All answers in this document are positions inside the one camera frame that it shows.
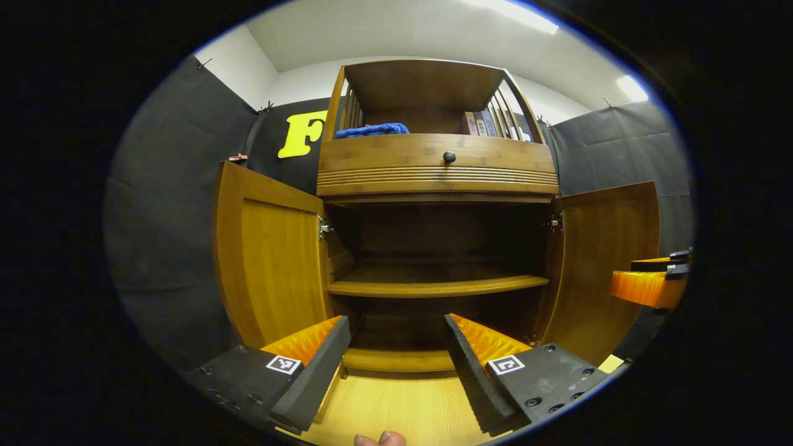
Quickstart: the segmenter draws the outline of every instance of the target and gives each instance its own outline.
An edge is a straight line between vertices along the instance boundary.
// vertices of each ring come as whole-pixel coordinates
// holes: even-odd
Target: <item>ceiling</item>
[[[577,32],[553,35],[463,0],[295,0],[247,26],[278,71],[359,56],[437,57],[507,68],[598,110],[629,102],[627,74]]]

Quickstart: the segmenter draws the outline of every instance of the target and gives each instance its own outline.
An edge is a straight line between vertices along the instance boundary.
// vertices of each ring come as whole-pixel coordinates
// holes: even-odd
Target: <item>metal hinge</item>
[[[556,228],[559,228],[559,232],[563,233],[565,231],[565,227],[562,225],[562,219],[565,216],[565,211],[561,211],[559,214],[550,215],[550,221],[547,223],[543,223],[542,226],[546,228],[550,228],[551,233],[554,233]]]
[[[325,220],[320,216],[320,240],[324,239],[323,233],[329,233],[332,230],[333,228],[330,225],[326,225]]]

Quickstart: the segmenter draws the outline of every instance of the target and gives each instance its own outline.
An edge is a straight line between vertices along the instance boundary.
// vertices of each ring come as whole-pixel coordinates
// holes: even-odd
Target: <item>blue towel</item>
[[[358,127],[357,129],[339,130],[336,132],[336,139],[343,138],[360,138],[361,136],[374,136],[374,135],[398,135],[401,133],[410,133],[408,128],[402,124],[378,124],[370,125],[369,127]]]

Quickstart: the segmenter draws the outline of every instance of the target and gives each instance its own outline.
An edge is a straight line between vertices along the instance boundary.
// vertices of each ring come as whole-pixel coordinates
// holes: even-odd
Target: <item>yellow letter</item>
[[[328,111],[323,110],[319,112],[294,114],[286,118],[286,122],[289,122],[289,131],[286,133],[284,147],[278,151],[278,158],[303,156],[309,153],[311,147],[305,143],[305,138],[308,136],[308,140],[311,142],[319,140],[327,116]]]

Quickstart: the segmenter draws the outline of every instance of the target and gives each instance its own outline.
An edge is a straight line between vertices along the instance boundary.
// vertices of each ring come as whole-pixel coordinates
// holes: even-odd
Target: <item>open cabinet door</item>
[[[213,245],[232,326],[261,348],[332,316],[321,199],[234,163],[217,174]]]
[[[658,254],[655,182],[555,198],[562,229],[548,234],[549,284],[537,334],[581,359],[601,364],[633,326],[641,306],[608,293],[611,273]]]

